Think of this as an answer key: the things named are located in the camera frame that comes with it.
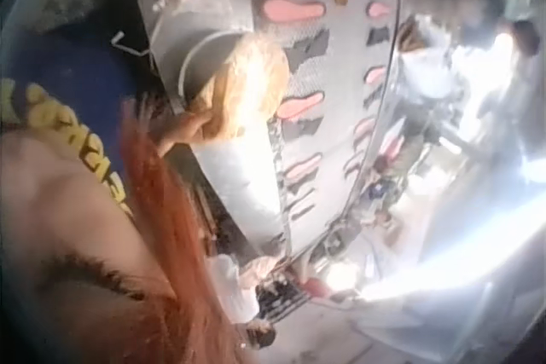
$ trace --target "eyelashes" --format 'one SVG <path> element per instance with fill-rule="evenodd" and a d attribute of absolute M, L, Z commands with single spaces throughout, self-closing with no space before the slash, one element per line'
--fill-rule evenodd
<path fill-rule="evenodd" d="M 116 270 L 106 269 L 103 262 L 87 259 L 76 254 L 54 257 L 44 265 L 43 280 L 37 286 L 39 292 L 46 292 L 59 283 L 75 281 L 102 287 L 110 292 L 142 301 L 143 292 L 130 290 L 125 286 L 123 275 Z"/>

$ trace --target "hand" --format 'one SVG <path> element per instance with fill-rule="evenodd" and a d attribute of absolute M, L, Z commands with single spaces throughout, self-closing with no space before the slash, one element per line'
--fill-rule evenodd
<path fill-rule="evenodd" d="M 203 125 L 211 121 L 212 111 L 203 113 L 182 113 L 167 126 L 160 138 L 158 153 L 165 156 L 175 144 L 195 144 L 204 141 Z"/>

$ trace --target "woman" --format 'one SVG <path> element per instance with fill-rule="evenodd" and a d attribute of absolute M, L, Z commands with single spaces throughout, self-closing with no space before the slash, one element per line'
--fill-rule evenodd
<path fill-rule="evenodd" d="M 210 116 L 184 114 L 152 141 L 149 118 L 121 110 L 135 89 L 110 49 L 58 34 L 29 35 L 3 62 L 3 290 L 32 312 L 24 332 L 70 361 L 244 362 L 162 159 Z"/>

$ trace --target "person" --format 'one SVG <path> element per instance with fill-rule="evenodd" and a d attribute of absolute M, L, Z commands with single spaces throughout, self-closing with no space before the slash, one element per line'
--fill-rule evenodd
<path fill-rule="evenodd" d="M 264 319 L 253 319 L 246 325 L 245 330 L 248 343 L 253 350 L 270 347 L 276 340 L 276 329 Z"/>
<path fill-rule="evenodd" d="M 2 62 L 3 310 L 68 362 L 247 362 L 163 160 L 210 115 L 156 126 L 107 43 L 61 33 Z"/>
<path fill-rule="evenodd" d="M 258 317 L 257 287 L 282 259 L 282 240 L 275 238 L 263 250 L 265 256 L 254 258 L 242 269 L 230 255 L 220 254 L 206 260 L 220 305 L 229 320 L 246 334 L 248 346 L 255 350 L 269 347 L 276 338 L 273 325 Z"/>
<path fill-rule="evenodd" d="M 207 268 L 218 299 L 232 323 L 248 323 L 258 315 L 256 287 L 278 261 L 278 257 L 257 257 L 239 269 L 229 255 L 217 255 L 207 259 Z"/>

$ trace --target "bright light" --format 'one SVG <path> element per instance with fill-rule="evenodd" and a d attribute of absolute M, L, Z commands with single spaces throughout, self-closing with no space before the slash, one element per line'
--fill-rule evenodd
<path fill-rule="evenodd" d="M 544 227 L 545 206 L 546 194 L 542 193 L 520 208 L 492 218 L 472 238 L 429 262 L 365 286 L 360 295 L 374 301 L 471 284 L 501 266 Z"/>
<path fill-rule="evenodd" d="M 521 174 L 527 181 L 546 183 L 546 158 L 524 162 L 521 166 Z"/>
<path fill-rule="evenodd" d="M 334 263 L 328 269 L 326 283 L 335 292 L 352 289 L 357 284 L 358 266 L 351 263 Z"/>
<path fill-rule="evenodd" d="M 459 147 L 458 145 L 454 144 L 453 142 L 451 142 L 450 140 L 442 136 L 439 138 L 439 143 L 440 145 L 442 145 L 444 148 L 446 148 L 448 151 L 450 151 L 451 153 L 455 155 L 459 155 L 462 152 L 461 147 Z"/>
<path fill-rule="evenodd" d="M 374 255 L 372 255 L 371 253 L 366 256 L 366 267 L 364 268 L 364 276 L 367 279 L 373 279 L 375 276 Z"/>
<path fill-rule="evenodd" d="M 512 79 L 514 40 L 507 33 L 499 33 L 489 50 L 456 49 L 453 63 L 469 85 L 470 97 L 464 108 L 459 136 L 472 141 L 481 130 L 477 118 L 479 108 L 489 93 L 507 87 Z"/>

